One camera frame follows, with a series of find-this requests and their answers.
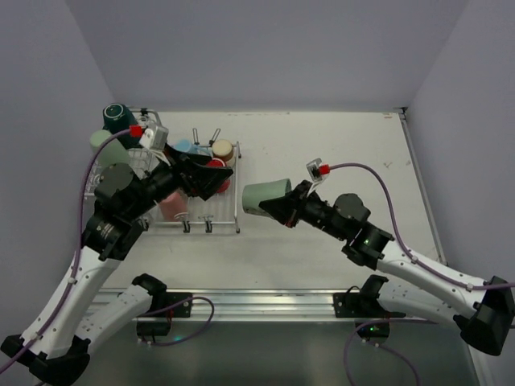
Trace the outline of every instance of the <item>metal rack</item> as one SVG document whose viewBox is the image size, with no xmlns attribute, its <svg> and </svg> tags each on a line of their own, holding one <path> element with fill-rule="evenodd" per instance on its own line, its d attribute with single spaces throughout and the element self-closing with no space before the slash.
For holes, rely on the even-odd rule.
<svg viewBox="0 0 515 386">
<path fill-rule="evenodd" d="M 190 233 L 192 227 L 204 226 L 206 233 L 212 233 L 214 228 L 220 226 L 234 227 L 240 233 L 238 224 L 238 163 L 241 159 L 240 142 L 233 144 L 235 163 L 234 173 L 229 179 L 230 186 L 223 193 L 214 195 L 208 201 L 199 197 L 187 198 L 187 213 L 176 216 L 177 221 L 166 221 L 158 208 L 151 211 L 155 218 L 153 225 L 160 228 L 182 227 L 184 233 Z"/>
<path fill-rule="evenodd" d="M 159 114 L 154 110 L 130 108 L 130 111 L 135 113 L 138 123 L 144 124 L 149 119 L 155 119 L 158 125 L 161 125 Z M 200 145 L 198 142 L 198 134 L 196 129 L 193 130 L 193 141 L 195 144 Z M 216 137 L 220 133 L 220 129 L 216 129 L 215 135 L 209 141 L 208 145 L 200 145 L 209 148 Z M 240 233 L 240 226 L 238 224 L 238 163 L 241 158 L 240 143 L 233 144 L 235 163 L 233 166 L 234 173 L 230 178 L 229 188 L 214 195 L 208 201 L 203 201 L 201 198 L 187 197 L 187 213 L 181 213 L 176 216 L 176 221 L 168 221 L 163 218 L 161 211 L 158 207 L 151 209 L 144 217 L 144 220 L 152 228 L 182 228 L 184 233 L 192 232 L 193 228 L 203 226 L 206 233 L 213 233 L 214 228 L 227 228 L 234 227 L 236 233 Z M 130 156 L 130 166 L 136 172 L 139 178 L 143 178 L 146 171 L 154 169 L 159 160 L 146 149 L 131 149 L 128 150 Z M 84 204 L 89 207 L 88 210 L 92 211 L 94 202 L 94 191 L 100 179 L 103 167 L 97 162 L 93 165 L 91 173 L 86 183 L 84 192 Z"/>
</svg>

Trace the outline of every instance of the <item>mint green cup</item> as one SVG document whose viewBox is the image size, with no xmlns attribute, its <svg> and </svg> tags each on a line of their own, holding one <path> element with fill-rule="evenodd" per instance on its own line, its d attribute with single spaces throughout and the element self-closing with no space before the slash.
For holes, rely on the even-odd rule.
<svg viewBox="0 0 515 386">
<path fill-rule="evenodd" d="M 259 207 L 261 201 L 283 197 L 291 191 L 290 179 L 280 179 L 271 183 L 253 183 L 243 188 L 241 203 L 243 211 L 250 215 L 270 217 Z"/>
</svg>

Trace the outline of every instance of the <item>blue object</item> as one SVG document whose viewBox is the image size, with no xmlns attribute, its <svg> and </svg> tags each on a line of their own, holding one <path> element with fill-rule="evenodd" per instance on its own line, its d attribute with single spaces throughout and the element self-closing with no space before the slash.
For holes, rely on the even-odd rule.
<svg viewBox="0 0 515 386">
<path fill-rule="evenodd" d="M 208 148 L 195 145 L 189 139 L 181 139 L 180 141 L 177 141 L 172 147 L 178 151 L 182 151 L 183 153 L 202 154 L 212 157 L 211 151 L 209 151 Z"/>
</svg>

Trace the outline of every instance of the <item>white wall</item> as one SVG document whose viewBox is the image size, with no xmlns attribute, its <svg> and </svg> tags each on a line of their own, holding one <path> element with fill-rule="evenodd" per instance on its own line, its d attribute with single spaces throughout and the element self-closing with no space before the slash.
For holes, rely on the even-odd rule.
<svg viewBox="0 0 515 386">
<path fill-rule="evenodd" d="M 156 109 L 408 105 L 467 0 L 67 0 L 114 96 Z"/>
<path fill-rule="evenodd" d="M 450 263 L 515 281 L 515 2 L 472 0 L 409 108 Z M 489 363 L 513 384 L 515 335 Z"/>
<path fill-rule="evenodd" d="M 27 328 L 69 265 L 88 138 L 113 98 L 62 0 L 3 2 L 0 25 L 3 340 Z M 29 384 L 14 367 L 0 385 Z"/>
</svg>

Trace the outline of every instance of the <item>light green cup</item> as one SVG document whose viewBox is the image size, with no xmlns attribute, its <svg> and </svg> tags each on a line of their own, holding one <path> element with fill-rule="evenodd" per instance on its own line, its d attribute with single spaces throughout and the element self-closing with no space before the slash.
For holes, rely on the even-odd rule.
<svg viewBox="0 0 515 386">
<path fill-rule="evenodd" d="M 291 191 L 290 179 L 280 179 L 271 183 L 254 183 L 243 188 L 241 203 L 243 211 L 250 215 L 270 217 L 259 207 L 261 201 L 283 197 Z"/>
<path fill-rule="evenodd" d="M 96 153 L 102 143 L 112 134 L 107 130 L 98 130 L 91 134 L 89 145 L 93 153 Z M 130 163 L 130 156 L 127 150 L 117 139 L 111 141 L 97 157 L 98 163 L 102 167 L 113 165 L 114 163 Z"/>
</svg>

